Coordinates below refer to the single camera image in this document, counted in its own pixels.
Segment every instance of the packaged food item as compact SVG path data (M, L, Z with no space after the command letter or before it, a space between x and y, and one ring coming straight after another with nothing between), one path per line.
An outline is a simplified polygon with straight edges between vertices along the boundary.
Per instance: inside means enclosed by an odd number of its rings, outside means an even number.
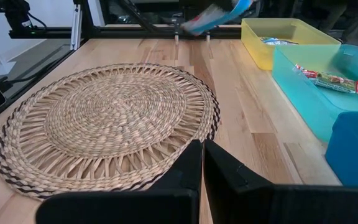
M350 80L324 72L307 70L296 64L295 67L302 71L315 85L323 86L344 93L358 93L358 80Z
M261 37L260 40L263 43L269 44L269 45L297 44L297 43L290 42L290 41L287 41L287 40L280 40L280 39L275 38L275 37Z

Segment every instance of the candy bar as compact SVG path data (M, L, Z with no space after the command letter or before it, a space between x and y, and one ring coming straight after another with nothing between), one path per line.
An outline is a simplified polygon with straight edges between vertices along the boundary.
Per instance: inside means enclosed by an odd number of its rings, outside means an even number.
M344 93L358 93L358 80L350 80L335 75L330 75L324 72L316 72L307 70L298 64L295 67L302 71L306 77L315 85L323 86L333 90L341 91Z

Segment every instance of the cable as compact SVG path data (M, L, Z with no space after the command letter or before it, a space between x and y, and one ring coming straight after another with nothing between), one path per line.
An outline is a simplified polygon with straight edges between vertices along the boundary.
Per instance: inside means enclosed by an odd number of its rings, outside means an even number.
M18 82L25 82L25 81L29 81L37 76L39 76L40 74L43 74L45 70L49 69L51 67L51 65L53 65L56 62L56 60L50 62L49 64L47 64L46 66L44 66L43 68L41 68L38 72L35 72L33 75L27 77L27 78L22 78L22 79L17 79L17 80L8 80L6 82L9 82L10 84L13 83L18 83Z
M40 19L38 19L38 18L36 18L35 16L33 16L31 13L27 13L27 15L29 15L31 18L33 18L34 20L36 20L36 21L38 21L39 23L41 23L42 25L43 25L43 29L42 29L42 31L47 31L47 25L44 23L44 22L42 22Z
M12 2L14 2L14 4L16 4L16 6L19 8L19 9L22 9L23 5L19 2L19 1L16 1L16 0L12 0ZM23 11L24 13L26 13L29 17L33 18L34 20L36 20L37 22L41 23L41 25L44 27L42 30L31 30L31 31L34 31L34 32L46 32L47 31L47 25L42 22L40 19L38 19L37 17L33 16L30 12L25 12Z

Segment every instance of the teal plastic container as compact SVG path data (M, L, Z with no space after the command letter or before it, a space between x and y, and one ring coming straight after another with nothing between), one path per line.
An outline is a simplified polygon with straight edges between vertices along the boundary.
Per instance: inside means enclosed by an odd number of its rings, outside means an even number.
M338 116L326 159L344 186L358 187L358 112Z
M358 47L353 45L282 45L273 53L273 77L309 128L329 141L337 116L358 111L358 94L315 86L295 67L358 79Z

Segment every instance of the wicker placemat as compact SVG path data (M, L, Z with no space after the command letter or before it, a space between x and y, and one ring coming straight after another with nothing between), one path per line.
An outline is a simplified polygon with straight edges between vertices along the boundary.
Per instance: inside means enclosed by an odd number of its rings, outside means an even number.
M219 112L213 92L177 68L85 70L14 110L0 132L0 175L41 200L67 191L142 189L192 139L213 139Z

